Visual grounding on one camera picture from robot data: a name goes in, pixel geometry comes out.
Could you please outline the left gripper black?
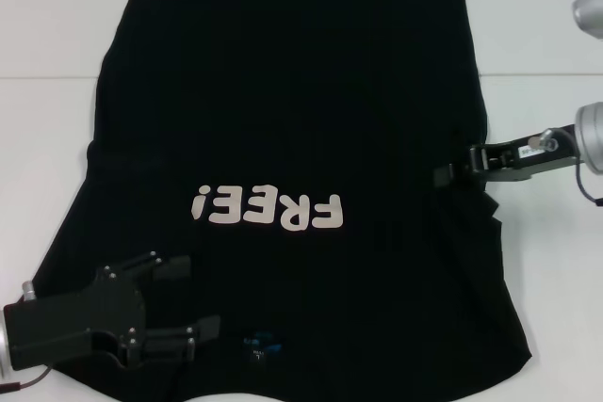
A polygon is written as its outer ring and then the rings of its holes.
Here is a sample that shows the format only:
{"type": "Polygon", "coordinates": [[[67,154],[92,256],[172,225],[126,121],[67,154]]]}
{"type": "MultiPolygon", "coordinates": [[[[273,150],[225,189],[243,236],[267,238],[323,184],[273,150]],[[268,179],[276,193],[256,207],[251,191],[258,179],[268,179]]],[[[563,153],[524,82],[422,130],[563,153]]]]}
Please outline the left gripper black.
{"type": "Polygon", "coordinates": [[[149,251],[104,265],[86,288],[7,305],[4,310],[11,367],[25,370],[107,354],[127,369],[145,362],[192,362],[197,349],[220,337],[221,317],[210,315],[177,328],[145,330],[145,307],[134,281],[188,279],[187,255],[149,251]]]}

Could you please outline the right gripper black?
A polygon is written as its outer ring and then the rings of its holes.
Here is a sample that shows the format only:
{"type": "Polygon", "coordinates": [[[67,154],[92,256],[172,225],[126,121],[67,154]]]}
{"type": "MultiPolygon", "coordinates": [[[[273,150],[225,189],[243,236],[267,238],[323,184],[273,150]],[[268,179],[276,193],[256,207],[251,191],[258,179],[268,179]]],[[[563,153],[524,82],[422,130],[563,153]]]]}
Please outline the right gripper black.
{"type": "Polygon", "coordinates": [[[533,175],[571,167],[579,161],[573,125],[536,135],[465,148],[433,171],[434,186],[466,185],[471,176],[484,182],[519,182],[533,175]]]}

